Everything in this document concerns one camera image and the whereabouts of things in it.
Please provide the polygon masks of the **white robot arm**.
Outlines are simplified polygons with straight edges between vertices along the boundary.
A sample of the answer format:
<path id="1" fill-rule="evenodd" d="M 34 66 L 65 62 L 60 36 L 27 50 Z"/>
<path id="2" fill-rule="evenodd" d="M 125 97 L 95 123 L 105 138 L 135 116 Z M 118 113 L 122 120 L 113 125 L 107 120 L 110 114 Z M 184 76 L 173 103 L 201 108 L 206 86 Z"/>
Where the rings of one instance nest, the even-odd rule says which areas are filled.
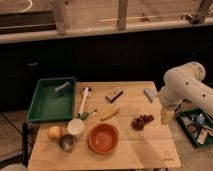
<path id="1" fill-rule="evenodd" d="M 205 76 L 205 68 L 198 62 L 171 68 L 164 74 L 164 86 L 158 93 L 162 125 L 171 121 L 184 99 L 213 117 L 213 88 L 203 83 Z"/>

